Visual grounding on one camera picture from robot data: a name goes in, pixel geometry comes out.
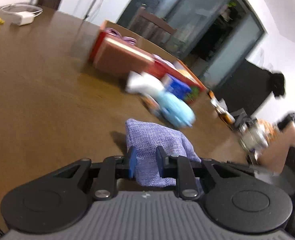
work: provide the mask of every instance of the light blue plush toy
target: light blue plush toy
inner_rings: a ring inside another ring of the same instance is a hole
[[[160,110],[172,125],[177,128],[190,126],[195,121],[192,109],[181,99],[169,92],[161,91],[155,98],[160,106]]]

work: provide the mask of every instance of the white power adapter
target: white power adapter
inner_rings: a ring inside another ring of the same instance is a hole
[[[34,21],[34,13],[24,11],[12,14],[12,23],[19,26],[32,23]]]
[[[12,23],[21,26],[21,25],[32,23],[34,21],[34,18],[43,12],[43,9],[41,7],[30,5],[30,4],[12,3],[9,5],[3,6],[1,8],[1,11],[7,14],[11,14]]]

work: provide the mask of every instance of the chair backrest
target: chair backrest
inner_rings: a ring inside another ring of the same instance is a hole
[[[169,33],[169,35],[166,42],[163,42],[163,45],[165,45],[176,32],[176,29],[173,29],[163,19],[147,12],[144,7],[137,10],[135,16],[128,25],[128,29],[157,45],[158,43],[162,43],[166,33]]]

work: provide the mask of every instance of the black cloth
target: black cloth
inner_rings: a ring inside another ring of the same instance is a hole
[[[280,97],[285,95],[285,77],[281,72],[270,73],[270,78],[268,80],[268,86],[271,88],[274,97]]]

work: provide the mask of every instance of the purple cloth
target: purple cloth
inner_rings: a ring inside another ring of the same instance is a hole
[[[193,146],[183,133],[150,122],[128,119],[125,122],[126,144],[137,148],[136,181],[142,186],[166,187],[175,185],[175,179],[162,179],[157,168],[155,150],[161,145],[168,155],[173,153],[201,162]]]
[[[106,28],[105,31],[108,34],[113,35],[114,37],[117,37],[117,38],[122,39],[123,41],[127,42],[128,44],[131,44],[133,46],[136,46],[137,40],[134,39],[134,38],[127,37],[127,36],[122,37],[122,35],[117,30],[115,30],[113,28]]]

